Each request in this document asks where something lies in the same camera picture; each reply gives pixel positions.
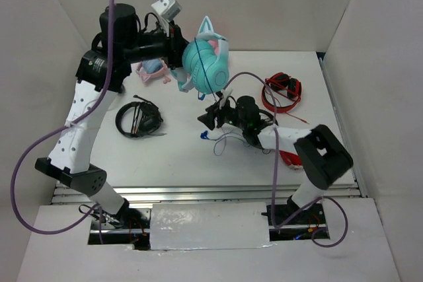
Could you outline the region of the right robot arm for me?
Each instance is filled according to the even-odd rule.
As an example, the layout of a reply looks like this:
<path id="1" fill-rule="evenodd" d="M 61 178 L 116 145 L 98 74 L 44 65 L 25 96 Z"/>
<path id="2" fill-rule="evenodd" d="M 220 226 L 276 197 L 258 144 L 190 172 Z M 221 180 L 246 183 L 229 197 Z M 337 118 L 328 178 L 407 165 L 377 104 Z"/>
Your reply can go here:
<path id="1" fill-rule="evenodd" d="M 198 117 L 208 129 L 227 124 L 241 130 L 244 140 L 260 150 L 293 155 L 305 171 L 306 179 L 288 199 L 288 217 L 294 223 L 311 215 L 311 202 L 323 194 L 354 165 L 353 158 L 325 125 L 313 129 L 281 127 L 270 112 L 260 109 L 251 96 L 220 98 Z"/>

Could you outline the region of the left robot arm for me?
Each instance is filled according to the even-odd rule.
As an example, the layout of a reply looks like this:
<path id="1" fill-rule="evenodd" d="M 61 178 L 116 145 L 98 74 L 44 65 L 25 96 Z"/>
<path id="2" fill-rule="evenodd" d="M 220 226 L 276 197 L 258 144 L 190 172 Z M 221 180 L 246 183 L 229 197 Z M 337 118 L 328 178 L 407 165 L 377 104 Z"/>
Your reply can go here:
<path id="1" fill-rule="evenodd" d="M 171 69 L 178 69 L 188 45 L 174 23 L 181 6 L 158 0 L 152 9 L 158 25 L 148 32 L 141 27 L 133 6 L 118 3 L 105 8 L 99 18 L 100 32 L 81 58 L 73 102 L 65 125 L 56 131 L 60 135 L 56 146 L 35 163 L 37 171 L 86 195 L 117 229 L 140 214 L 107 183 L 106 171 L 90 162 L 101 123 L 122 92 L 132 64 L 162 58 Z"/>

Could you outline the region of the red white headphones under arm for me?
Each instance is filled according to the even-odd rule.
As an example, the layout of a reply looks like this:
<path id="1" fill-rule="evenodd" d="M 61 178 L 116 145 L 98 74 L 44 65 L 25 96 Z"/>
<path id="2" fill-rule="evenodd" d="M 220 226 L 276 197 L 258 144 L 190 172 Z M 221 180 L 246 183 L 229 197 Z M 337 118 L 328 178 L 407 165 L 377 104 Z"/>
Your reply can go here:
<path id="1" fill-rule="evenodd" d="M 280 157 L 288 168 L 292 170 L 303 169 L 302 161 L 297 154 L 280 151 Z"/>

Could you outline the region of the teal cat ear headphones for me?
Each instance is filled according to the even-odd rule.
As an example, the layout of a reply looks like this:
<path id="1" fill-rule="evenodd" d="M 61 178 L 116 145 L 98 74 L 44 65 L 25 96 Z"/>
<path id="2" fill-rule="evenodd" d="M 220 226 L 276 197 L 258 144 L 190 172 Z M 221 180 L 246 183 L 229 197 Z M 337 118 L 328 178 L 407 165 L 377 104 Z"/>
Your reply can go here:
<path id="1" fill-rule="evenodd" d="M 178 89 L 193 88 L 203 98 L 226 86 L 229 80 L 229 42 L 216 33 L 208 16 L 204 17 L 196 37 L 183 51 L 182 67 L 171 71 Z"/>

